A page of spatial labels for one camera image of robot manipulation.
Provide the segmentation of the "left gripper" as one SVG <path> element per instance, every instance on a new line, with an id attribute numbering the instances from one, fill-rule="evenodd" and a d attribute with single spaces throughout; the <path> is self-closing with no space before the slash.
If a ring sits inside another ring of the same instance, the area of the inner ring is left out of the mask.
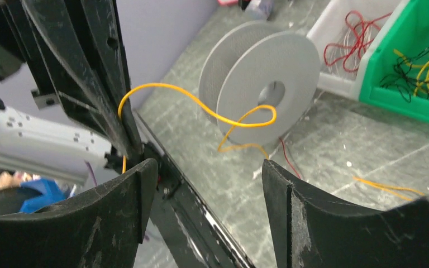
<path id="1" fill-rule="evenodd" d="M 55 93 L 69 118 L 107 137 L 94 105 L 96 82 L 81 45 L 81 2 L 0 1 L 0 81 L 26 62 L 37 87 Z"/>

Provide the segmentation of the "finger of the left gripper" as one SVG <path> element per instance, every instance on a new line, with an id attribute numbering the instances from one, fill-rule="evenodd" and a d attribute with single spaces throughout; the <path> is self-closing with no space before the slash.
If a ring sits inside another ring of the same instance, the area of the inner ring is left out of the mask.
<path id="1" fill-rule="evenodd" d="M 82 1 L 85 33 L 84 55 L 96 82 L 94 93 L 101 118 L 98 120 L 114 147 L 128 157 L 141 157 L 143 148 L 130 108 L 119 118 L 120 101 L 129 89 L 125 50 L 115 1 Z"/>

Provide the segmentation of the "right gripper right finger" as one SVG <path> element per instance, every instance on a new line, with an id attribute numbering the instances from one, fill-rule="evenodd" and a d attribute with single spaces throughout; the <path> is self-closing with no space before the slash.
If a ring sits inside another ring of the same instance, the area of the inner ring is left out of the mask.
<path id="1" fill-rule="evenodd" d="M 429 267 L 429 196 L 371 209 L 272 160 L 263 162 L 262 182 L 278 267 Z"/>

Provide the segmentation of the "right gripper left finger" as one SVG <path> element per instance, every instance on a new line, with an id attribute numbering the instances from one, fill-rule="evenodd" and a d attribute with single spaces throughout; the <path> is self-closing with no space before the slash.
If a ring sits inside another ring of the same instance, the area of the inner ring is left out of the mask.
<path id="1" fill-rule="evenodd" d="M 146 159 L 35 213 L 0 216 L 0 267 L 133 267 L 157 181 Z"/>

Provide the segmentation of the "white filament spool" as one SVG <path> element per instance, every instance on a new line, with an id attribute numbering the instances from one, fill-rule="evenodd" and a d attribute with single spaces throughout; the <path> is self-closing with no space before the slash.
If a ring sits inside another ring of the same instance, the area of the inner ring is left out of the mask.
<path id="1" fill-rule="evenodd" d="M 284 135 L 309 107 L 321 61 L 313 42 L 266 21 L 243 23 L 219 40 L 199 79 L 199 99 L 220 116 L 209 116 L 235 144 L 266 145 Z"/>

